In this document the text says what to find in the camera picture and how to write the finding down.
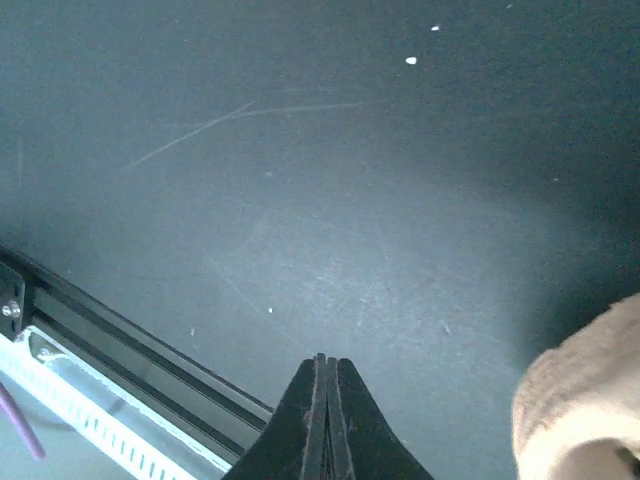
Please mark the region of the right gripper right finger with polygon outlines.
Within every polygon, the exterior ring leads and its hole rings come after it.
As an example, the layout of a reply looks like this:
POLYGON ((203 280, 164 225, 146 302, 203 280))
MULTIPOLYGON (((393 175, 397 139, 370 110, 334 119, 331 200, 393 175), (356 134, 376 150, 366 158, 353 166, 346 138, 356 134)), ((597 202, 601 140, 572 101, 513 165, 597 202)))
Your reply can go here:
POLYGON ((395 435, 354 363, 328 359, 330 479, 430 479, 395 435))

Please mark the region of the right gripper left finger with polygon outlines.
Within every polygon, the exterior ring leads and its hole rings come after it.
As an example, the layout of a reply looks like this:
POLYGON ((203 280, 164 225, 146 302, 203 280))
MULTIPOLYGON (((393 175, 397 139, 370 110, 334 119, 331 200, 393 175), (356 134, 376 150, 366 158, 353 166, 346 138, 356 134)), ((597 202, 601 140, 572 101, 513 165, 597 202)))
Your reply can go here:
POLYGON ((226 479, 326 479, 327 359, 304 360, 256 442, 226 479))

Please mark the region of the brown cardboard cup carrier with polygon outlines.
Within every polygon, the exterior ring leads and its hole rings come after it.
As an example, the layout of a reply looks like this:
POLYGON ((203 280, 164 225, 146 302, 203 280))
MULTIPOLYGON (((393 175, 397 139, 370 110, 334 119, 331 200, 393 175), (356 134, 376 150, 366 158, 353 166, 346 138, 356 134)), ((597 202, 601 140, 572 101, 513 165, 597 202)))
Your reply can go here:
POLYGON ((530 365, 512 402, 512 449, 520 479, 638 478, 638 295, 530 365))

